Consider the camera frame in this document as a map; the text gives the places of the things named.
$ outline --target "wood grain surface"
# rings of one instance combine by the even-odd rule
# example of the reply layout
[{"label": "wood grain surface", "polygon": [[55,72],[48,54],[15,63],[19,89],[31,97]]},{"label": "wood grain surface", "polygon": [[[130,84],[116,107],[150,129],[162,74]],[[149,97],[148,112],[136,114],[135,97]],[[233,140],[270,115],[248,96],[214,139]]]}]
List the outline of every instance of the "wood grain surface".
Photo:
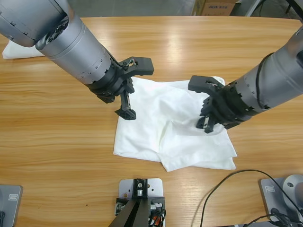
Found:
[{"label": "wood grain surface", "polygon": [[[104,17],[84,23],[119,60],[151,57],[146,79],[242,76],[301,26],[256,17]],[[0,37],[3,50],[7,39]],[[119,100],[105,104],[45,57],[0,59],[0,184],[24,187],[17,227],[106,227],[118,184],[163,180],[167,226],[199,226],[200,200],[231,171],[188,167],[167,173],[160,163],[113,155]],[[274,177],[303,174],[303,97],[229,130],[237,170]],[[246,223],[265,214],[258,173],[225,182],[206,207],[205,226]]]}]

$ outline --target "black wire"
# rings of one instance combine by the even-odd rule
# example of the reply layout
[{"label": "black wire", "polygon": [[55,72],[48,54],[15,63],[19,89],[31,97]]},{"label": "black wire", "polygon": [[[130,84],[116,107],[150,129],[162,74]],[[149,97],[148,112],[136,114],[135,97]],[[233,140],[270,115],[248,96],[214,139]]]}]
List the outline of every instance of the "black wire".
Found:
[{"label": "black wire", "polygon": [[263,5],[264,5],[264,2],[262,3],[262,5],[261,5],[261,7],[260,7],[259,17],[261,17],[261,11],[262,11]]},{"label": "black wire", "polygon": [[268,217],[272,217],[272,216],[275,216],[275,214],[268,214],[268,215],[260,216],[260,217],[256,218],[255,220],[251,221],[250,223],[243,225],[243,227],[248,227],[251,224],[255,223],[256,221],[259,221],[262,218],[268,218]]},{"label": "black wire", "polygon": [[106,52],[109,54],[109,56],[114,60],[114,62],[118,65],[118,66],[120,66],[122,69],[127,69],[127,66],[125,65],[121,65],[114,57],[113,57],[113,55],[104,47],[104,49],[106,50]]},{"label": "black wire", "polygon": [[265,58],[262,59],[262,61],[260,62],[259,66],[258,66],[258,71],[257,71],[257,76],[256,76],[256,93],[257,93],[257,102],[258,105],[260,106],[261,109],[264,109],[264,106],[262,105],[261,101],[260,101],[260,86],[259,86],[259,77],[260,77],[260,72],[263,66],[263,63],[266,61],[266,59],[272,55],[273,53],[270,53],[268,55],[265,56]]},{"label": "black wire", "polygon": [[150,218],[150,221],[148,223],[148,226],[149,227],[162,227],[163,226],[163,223],[164,223],[164,219],[165,219],[165,216],[166,216],[166,210],[165,209],[161,209],[161,211],[156,211],[154,212],[153,216],[151,216]]},{"label": "black wire", "polygon": [[255,7],[254,12],[265,2],[266,0],[262,0],[257,7]]},{"label": "black wire", "polygon": [[200,227],[202,227],[203,224],[203,218],[204,218],[204,212],[205,212],[205,207],[207,204],[208,199],[210,198],[210,196],[214,193],[214,191],[216,191],[216,189],[218,187],[220,187],[221,184],[223,184],[224,181],[226,181],[228,178],[230,178],[231,176],[238,174],[238,173],[243,173],[243,172],[258,172],[258,173],[262,173],[266,176],[268,176],[276,185],[277,187],[281,190],[281,192],[285,195],[285,197],[294,205],[294,207],[299,211],[300,215],[303,217],[303,214],[301,213],[300,209],[298,208],[298,206],[291,200],[291,198],[286,194],[286,192],[281,188],[281,186],[274,180],[274,178],[272,178],[269,174],[261,171],[261,170],[256,170],[256,169],[244,169],[244,170],[240,170],[234,173],[229,174],[227,177],[225,177],[223,180],[220,181],[220,183],[218,183],[213,189],[212,191],[208,194],[205,203],[203,205],[203,209],[202,209],[202,216],[201,216],[201,222],[200,222]]}]

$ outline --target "white towel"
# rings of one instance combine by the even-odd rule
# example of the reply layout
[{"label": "white towel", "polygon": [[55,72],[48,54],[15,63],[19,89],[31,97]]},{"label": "white towel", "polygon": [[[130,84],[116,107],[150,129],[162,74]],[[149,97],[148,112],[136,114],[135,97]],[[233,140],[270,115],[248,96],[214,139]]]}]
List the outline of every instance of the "white towel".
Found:
[{"label": "white towel", "polygon": [[217,124],[206,134],[196,128],[206,93],[188,91],[188,80],[133,82],[135,93],[129,96],[137,119],[119,117],[115,155],[161,162],[168,172],[187,166],[235,169],[237,154],[226,129]]},{"label": "white towel", "polygon": [[14,58],[32,58],[44,56],[40,53],[35,46],[23,47],[12,41],[9,41],[2,53],[3,59],[14,59]]}]

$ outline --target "silver robot arm segment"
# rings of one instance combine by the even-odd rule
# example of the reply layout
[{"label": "silver robot arm segment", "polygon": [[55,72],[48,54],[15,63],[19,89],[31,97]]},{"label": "silver robot arm segment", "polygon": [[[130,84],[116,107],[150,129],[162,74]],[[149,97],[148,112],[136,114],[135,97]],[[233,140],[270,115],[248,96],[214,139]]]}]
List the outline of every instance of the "silver robot arm segment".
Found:
[{"label": "silver robot arm segment", "polygon": [[223,86],[212,77],[193,76],[188,89],[205,92],[197,128],[206,133],[220,123],[226,129],[303,93],[303,27],[275,53],[241,78]]},{"label": "silver robot arm segment", "polygon": [[102,101],[110,103],[121,95],[116,113],[127,120],[136,118],[128,97],[134,92],[131,77],[152,75],[151,59],[130,57],[117,62],[67,0],[0,0],[0,33],[19,45],[36,45]]}]

